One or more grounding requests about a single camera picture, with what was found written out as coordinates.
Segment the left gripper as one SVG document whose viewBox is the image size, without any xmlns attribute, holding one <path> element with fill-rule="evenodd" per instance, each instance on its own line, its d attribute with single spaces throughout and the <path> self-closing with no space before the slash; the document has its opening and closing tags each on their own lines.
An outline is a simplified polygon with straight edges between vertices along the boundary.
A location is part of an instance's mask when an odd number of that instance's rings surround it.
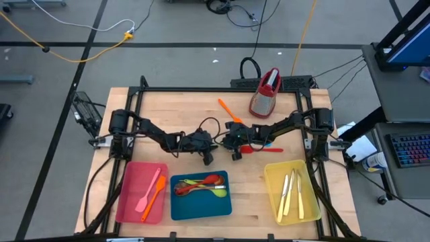
<svg viewBox="0 0 430 242">
<path fill-rule="evenodd" d="M 182 138 L 182 152 L 202 155 L 204 165 L 209 165 L 213 162 L 214 158 L 211 152 L 219 149 L 220 146 L 218 145 L 221 145 L 221 143 L 215 138 L 213 142 L 210 133 L 202 129 L 197 129 Z"/>
</svg>

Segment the red silicone spatula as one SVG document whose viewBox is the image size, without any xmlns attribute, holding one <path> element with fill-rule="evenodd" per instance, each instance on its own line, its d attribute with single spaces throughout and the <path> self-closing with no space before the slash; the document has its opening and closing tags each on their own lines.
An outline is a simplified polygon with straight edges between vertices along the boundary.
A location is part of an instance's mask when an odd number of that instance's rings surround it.
<svg viewBox="0 0 430 242">
<path fill-rule="evenodd" d="M 250 146 L 242 146 L 240 148 L 241 153 L 251 154 L 254 152 L 271 152 L 271 153 L 282 153 L 284 150 L 281 148 L 260 148 L 260 149 L 253 149 Z"/>
</svg>

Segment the orange silicone spatula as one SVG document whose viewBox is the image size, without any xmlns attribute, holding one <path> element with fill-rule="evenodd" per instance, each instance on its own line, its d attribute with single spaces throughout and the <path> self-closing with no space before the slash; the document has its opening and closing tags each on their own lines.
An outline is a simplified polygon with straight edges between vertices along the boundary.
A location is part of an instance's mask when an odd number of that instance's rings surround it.
<svg viewBox="0 0 430 242">
<path fill-rule="evenodd" d="M 153 207 L 153 204 L 155 203 L 155 200 L 157 199 L 157 196 L 159 195 L 159 192 L 165 188 L 166 180 L 167 180 L 167 178 L 164 175 L 162 175 L 157 180 L 155 194 L 152 197 L 151 201 L 149 202 L 148 206 L 146 207 L 146 209 L 145 209 L 145 211 L 141 217 L 142 222 L 144 222 L 147 219 L 147 217 L 151 211 L 151 208 Z"/>
<path fill-rule="evenodd" d="M 236 117 L 228 108 L 228 106 L 224 103 L 224 101 L 220 98 L 218 98 L 218 103 L 224 108 L 224 110 L 229 114 L 229 116 L 233 119 L 234 122 L 236 123 L 242 123 L 243 121 Z"/>
</svg>

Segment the lime green spoon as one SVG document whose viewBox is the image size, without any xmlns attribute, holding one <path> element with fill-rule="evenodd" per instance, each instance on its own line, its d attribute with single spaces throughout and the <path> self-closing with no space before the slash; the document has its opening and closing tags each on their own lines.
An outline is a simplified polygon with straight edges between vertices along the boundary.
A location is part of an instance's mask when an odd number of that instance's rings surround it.
<svg viewBox="0 0 430 242">
<path fill-rule="evenodd" d="M 196 181 L 190 180 L 190 179 L 180 180 L 175 185 L 174 190 L 176 192 L 178 189 L 181 189 L 181 188 L 184 188 L 184 187 L 196 184 L 196 183 L 197 183 Z M 209 192 L 212 192 L 213 195 L 215 195 L 216 197 L 219 197 L 219 198 L 226 197 L 228 194 L 226 189 L 225 190 L 207 190 L 207 189 L 201 189 L 201 188 L 193 188 L 187 192 L 184 192 L 182 194 L 178 194 L 178 196 L 185 196 L 185 195 L 188 195 L 190 192 L 197 192 L 197 191 L 209 191 Z"/>
</svg>

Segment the blue plastic tray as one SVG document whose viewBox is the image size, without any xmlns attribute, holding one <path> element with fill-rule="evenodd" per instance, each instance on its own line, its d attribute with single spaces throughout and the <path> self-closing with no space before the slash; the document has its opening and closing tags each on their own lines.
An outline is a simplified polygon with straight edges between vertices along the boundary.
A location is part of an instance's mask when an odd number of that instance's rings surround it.
<svg viewBox="0 0 430 242">
<path fill-rule="evenodd" d="M 224 178 L 224 185 L 228 192 L 226 197 L 219 198 L 209 191 L 191 192 L 185 196 L 177 196 L 173 188 L 183 179 L 205 179 L 216 174 Z M 232 213 L 232 202 L 229 188 L 228 173 L 226 171 L 213 171 L 206 173 L 190 173 L 174 175 L 171 183 L 171 218 L 173 220 L 185 220 L 192 218 L 204 218 L 212 216 L 226 216 Z"/>
</svg>

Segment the cream handled table knife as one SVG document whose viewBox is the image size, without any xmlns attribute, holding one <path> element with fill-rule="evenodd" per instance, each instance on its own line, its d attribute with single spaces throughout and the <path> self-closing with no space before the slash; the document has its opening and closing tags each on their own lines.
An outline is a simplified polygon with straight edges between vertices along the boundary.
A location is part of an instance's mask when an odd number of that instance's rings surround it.
<svg viewBox="0 0 430 242">
<path fill-rule="evenodd" d="M 302 200 L 302 184 L 301 184 L 300 174 L 298 174 L 298 177 L 297 177 L 297 187 L 298 187 L 298 218 L 302 220 L 304 218 L 304 205 Z"/>
<path fill-rule="evenodd" d="M 284 205 L 284 211 L 283 211 L 283 215 L 287 216 L 289 211 L 290 211 L 290 202 L 291 202 L 291 197 L 292 197 L 292 187 L 293 187 L 293 182 L 295 179 L 295 170 L 293 169 L 291 172 L 291 176 L 290 176 L 290 180 L 288 182 L 288 191 L 286 194 L 286 201 L 285 201 L 285 205 Z"/>
<path fill-rule="evenodd" d="M 285 175 L 284 185 L 283 185 L 283 190 L 282 190 L 282 196 L 281 196 L 281 200 L 279 202 L 279 208 L 278 208 L 278 212 L 277 212 L 277 222 L 278 223 L 281 223 L 281 221 L 282 221 L 282 217 L 283 217 L 283 213 L 284 213 L 284 205 L 285 205 L 286 195 L 287 195 L 287 190 L 288 190 L 288 183 L 289 183 L 289 177 L 288 177 L 288 175 Z"/>
</svg>

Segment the yellow plastic tray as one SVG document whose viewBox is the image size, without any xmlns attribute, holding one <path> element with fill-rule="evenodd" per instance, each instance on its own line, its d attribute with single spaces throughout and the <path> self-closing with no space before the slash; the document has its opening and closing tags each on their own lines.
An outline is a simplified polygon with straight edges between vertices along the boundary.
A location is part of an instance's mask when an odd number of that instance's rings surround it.
<svg viewBox="0 0 430 242">
<path fill-rule="evenodd" d="M 290 211 L 287 216 L 282 217 L 281 223 L 277 222 L 277 212 L 280 205 L 285 175 L 289 180 L 292 170 L 295 170 L 295 179 L 292 187 Z M 298 187 L 297 177 L 301 176 L 302 200 L 304 205 L 304 218 L 298 218 Z M 306 163 L 303 160 L 286 161 L 281 163 L 270 163 L 264 168 L 264 178 L 267 193 L 273 211 L 274 219 L 278 225 L 293 225 L 305 223 L 321 218 L 321 212 L 310 180 Z"/>
</svg>

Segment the black perforated electronics box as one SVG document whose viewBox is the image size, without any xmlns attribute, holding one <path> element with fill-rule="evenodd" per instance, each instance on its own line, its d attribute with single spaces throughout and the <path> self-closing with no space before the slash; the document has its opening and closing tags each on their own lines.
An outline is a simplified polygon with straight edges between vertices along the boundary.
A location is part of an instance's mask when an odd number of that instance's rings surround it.
<svg viewBox="0 0 430 242">
<path fill-rule="evenodd" d="M 300 88 L 310 89 L 314 85 L 314 81 L 310 75 L 281 77 L 282 83 L 280 89 L 296 90 Z M 256 89 L 259 86 L 260 79 L 232 79 L 230 86 L 239 89 Z"/>
</svg>

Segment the white paper sheet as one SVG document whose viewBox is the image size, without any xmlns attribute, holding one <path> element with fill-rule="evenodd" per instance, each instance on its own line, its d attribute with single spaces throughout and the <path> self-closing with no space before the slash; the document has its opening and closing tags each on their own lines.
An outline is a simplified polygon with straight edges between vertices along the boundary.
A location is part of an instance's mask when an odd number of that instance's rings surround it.
<svg viewBox="0 0 430 242">
<path fill-rule="evenodd" d="M 337 133 L 338 135 L 341 135 L 354 126 L 355 122 L 342 124 L 337 128 Z M 376 152 L 376 147 L 366 135 L 363 135 L 354 142 L 352 142 L 352 145 L 346 150 L 346 153 L 350 157 L 354 156 L 353 160 L 355 162 L 360 162 L 362 159 L 365 159 L 366 157 L 369 157 Z"/>
</svg>

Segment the black mesh box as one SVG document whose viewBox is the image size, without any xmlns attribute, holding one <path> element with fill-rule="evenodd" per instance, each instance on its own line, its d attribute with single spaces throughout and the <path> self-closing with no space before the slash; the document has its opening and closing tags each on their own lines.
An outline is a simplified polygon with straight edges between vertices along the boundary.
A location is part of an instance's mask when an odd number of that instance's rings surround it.
<svg viewBox="0 0 430 242">
<path fill-rule="evenodd" d="M 71 101 L 71 109 L 77 123 L 87 130 L 97 132 L 100 129 L 102 117 L 89 96 L 84 91 L 75 91 Z"/>
</svg>

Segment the dark grey desk surface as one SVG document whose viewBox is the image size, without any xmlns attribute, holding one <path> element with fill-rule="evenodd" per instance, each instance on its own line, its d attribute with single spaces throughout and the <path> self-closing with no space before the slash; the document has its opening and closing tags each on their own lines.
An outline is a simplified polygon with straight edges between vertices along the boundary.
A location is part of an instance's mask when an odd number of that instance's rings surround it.
<svg viewBox="0 0 430 242">
<path fill-rule="evenodd" d="M 399 168 L 387 138 L 388 134 L 430 133 L 430 124 L 379 123 L 375 126 L 375 131 L 396 195 L 403 199 L 430 199 L 430 165 Z"/>
</svg>

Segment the backlit keyboard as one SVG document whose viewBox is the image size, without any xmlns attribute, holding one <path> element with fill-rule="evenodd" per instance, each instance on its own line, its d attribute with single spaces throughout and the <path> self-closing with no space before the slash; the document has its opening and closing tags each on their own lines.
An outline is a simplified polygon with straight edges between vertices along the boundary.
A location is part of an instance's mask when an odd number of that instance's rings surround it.
<svg viewBox="0 0 430 242">
<path fill-rule="evenodd" d="M 430 165 L 430 133 L 388 134 L 387 138 L 399 168 Z"/>
</svg>

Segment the computer monitor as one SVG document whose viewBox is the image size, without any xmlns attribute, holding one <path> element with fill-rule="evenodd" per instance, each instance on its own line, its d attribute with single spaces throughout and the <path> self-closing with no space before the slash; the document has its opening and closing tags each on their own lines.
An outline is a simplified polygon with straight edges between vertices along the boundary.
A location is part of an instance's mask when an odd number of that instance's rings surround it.
<svg viewBox="0 0 430 242">
<path fill-rule="evenodd" d="M 430 20 L 423 20 L 386 57 L 390 65 L 430 67 Z"/>
</svg>

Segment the black chair caster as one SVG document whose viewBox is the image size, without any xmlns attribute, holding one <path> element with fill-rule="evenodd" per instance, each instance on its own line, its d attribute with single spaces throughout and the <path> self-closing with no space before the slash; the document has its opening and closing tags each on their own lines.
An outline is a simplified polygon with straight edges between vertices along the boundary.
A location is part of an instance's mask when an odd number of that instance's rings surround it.
<svg viewBox="0 0 430 242">
<path fill-rule="evenodd" d="M 11 105 L 0 104 L 0 121 L 10 120 L 13 118 L 13 112 L 11 111 Z"/>
</svg>

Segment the black aluminium table frame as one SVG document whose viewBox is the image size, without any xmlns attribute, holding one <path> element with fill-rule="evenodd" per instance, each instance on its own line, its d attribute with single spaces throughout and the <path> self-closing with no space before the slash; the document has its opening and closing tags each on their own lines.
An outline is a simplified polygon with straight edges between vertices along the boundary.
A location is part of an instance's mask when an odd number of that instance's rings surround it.
<svg viewBox="0 0 430 242">
<path fill-rule="evenodd" d="M 210 118 L 206 129 L 210 132 L 224 130 L 231 117 L 218 103 L 222 99 L 233 114 L 246 124 L 258 124 L 252 116 L 249 102 L 250 89 L 215 87 L 113 87 L 110 90 L 104 112 L 101 133 L 106 134 L 114 110 L 130 106 L 139 110 L 166 132 L 193 132 Z M 275 140 L 284 151 L 281 154 L 255 153 L 239 161 L 233 161 L 224 149 L 213 152 L 213 162 L 206 166 L 197 154 L 183 153 L 178 157 L 161 150 L 160 146 L 146 138 L 138 139 L 133 148 L 134 161 L 159 161 L 167 164 L 170 174 L 198 173 L 225 170 L 232 186 L 232 213 L 228 216 L 197 218 L 183 221 L 171 220 L 165 212 L 157 225 L 117 223 L 117 208 L 112 206 L 99 218 L 106 201 L 114 195 L 124 170 L 122 161 L 110 161 L 109 149 L 95 151 L 87 185 L 88 195 L 82 200 L 76 231 L 81 232 L 92 220 L 99 224 L 98 233 L 117 233 L 125 237 L 162 237 L 175 233 L 178 239 L 224 238 L 264 239 L 273 235 L 276 239 L 315 239 L 319 234 L 340 235 L 333 217 L 324 211 L 322 218 L 314 222 L 280 226 L 275 222 L 269 196 L 263 178 L 268 163 L 292 161 L 305 157 L 303 133 L 299 130 L 287 133 Z"/>
</svg>

